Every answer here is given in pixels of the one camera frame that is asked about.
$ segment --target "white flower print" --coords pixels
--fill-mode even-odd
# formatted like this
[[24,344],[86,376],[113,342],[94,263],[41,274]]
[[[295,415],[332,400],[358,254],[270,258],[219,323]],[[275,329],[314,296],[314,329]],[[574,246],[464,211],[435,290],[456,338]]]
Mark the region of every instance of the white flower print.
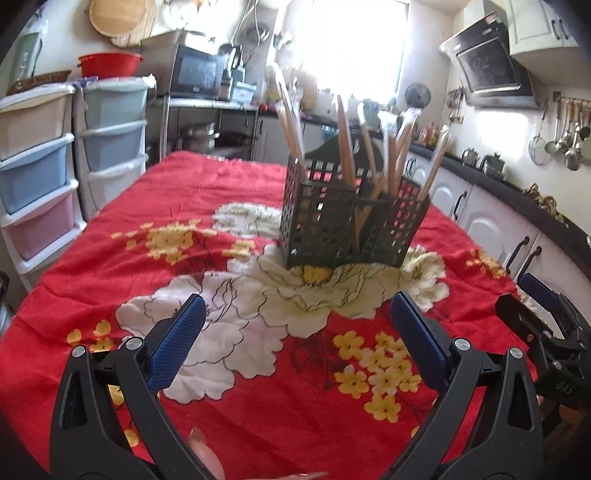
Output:
[[235,278],[207,272],[203,285],[190,275],[182,275],[149,296],[136,297],[121,305],[115,316],[122,329],[145,337],[157,321],[169,318],[193,293],[207,305],[207,319],[170,388],[168,398],[181,403],[205,395],[219,400],[233,387],[234,372],[245,378],[269,376],[275,371],[275,352],[282,349],[285,328],[272,328],[262,318],[240,317]]
[[[330,312],[373,319],[403,288],[424,311],[445,298],[449,289],[437,282],[445,276],[440,257],[421,248],[409,252],[400,270],[379,264],[286,270],[278,247],[269,244],[246,262],[229,260],[227,271],[206,272],[201,285],[190,275],[176,277],[152,295],[124,303],[115,316],[122,329],[144,337],[199,293],[207,305],[206,324],[164,394],[181,403],[204,396],[218,400],[234,386],[236,373],[246,379],[272,375],[282,340],[317,333]],[[387,367],[377,362],[373,371]]]
[[228,232],[240,238],[261,236],[279,238],[281,210],[256,203],[228,203],[212,215],[214,230]]

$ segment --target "window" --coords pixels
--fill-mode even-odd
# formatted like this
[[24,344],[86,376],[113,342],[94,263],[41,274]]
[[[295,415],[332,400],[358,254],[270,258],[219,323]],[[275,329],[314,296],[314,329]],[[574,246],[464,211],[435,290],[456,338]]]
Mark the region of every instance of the window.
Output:
[[303,69],[320,89],[387,103],[400,82],[407,17],[397,0],[314,0]]

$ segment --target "red tablecloth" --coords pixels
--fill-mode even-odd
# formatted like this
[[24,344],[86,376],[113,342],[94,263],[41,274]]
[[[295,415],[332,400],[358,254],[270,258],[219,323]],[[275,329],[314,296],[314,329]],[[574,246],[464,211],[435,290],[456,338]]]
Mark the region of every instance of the red tablecloth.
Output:
[[[525,348],[494,313],[514,284],[433,207],[401,271],[283,270],[272,241],[277,211],[261,205],[281,207],[284,179],[280,166],[175,153],[42,277],[0,340],[0,408],[42,465],[72,346],[98,351],[144,335],[194,291],[208,303],[208,329],[160,398],[182,435],[201,428],[230,480],[380,477],[436,399],[389,322],[399,288],[477,348]],[[146,457],[125,403],[118,413]]]

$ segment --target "woven basket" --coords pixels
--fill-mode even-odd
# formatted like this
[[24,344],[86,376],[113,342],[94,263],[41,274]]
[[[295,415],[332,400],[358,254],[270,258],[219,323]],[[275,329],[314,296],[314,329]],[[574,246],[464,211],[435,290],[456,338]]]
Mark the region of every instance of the woven basket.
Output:
[[68,79],[70,73],[72,73],[71,70],[60,70],[59,72],[44,73],[43,75],[18,80],[17,82],[14,82],[14,85],[12,85],[12,88],[10,88],[7,95],[26,92],[27,90],[31,90],[32,88],[47,83],[63,83]]

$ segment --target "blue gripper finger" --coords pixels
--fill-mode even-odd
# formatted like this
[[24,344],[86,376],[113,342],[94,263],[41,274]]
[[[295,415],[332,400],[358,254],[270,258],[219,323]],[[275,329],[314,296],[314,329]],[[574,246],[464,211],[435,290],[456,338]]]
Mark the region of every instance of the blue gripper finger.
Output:
[[542,308],[554,314],[561,310],[558,295],[535,278],[531,273],[526,273],[517,281],[521,289],[538,302]]
[[176,313],[176,320],[150,356],[146,379],[153,394],[168,388],[205,325],[205,300],[193,294]]
[[[392,298],[390,315],[425,384],[443,394],[449,385],[451,366],[449,356],[431,331],[431,328],[440,329],[439,324],[436,327],[428,325],[435,320],[426,319],[405,292],[399,292]],[[443,329],[437,335],[448,338],[449,343],[452,341]]]

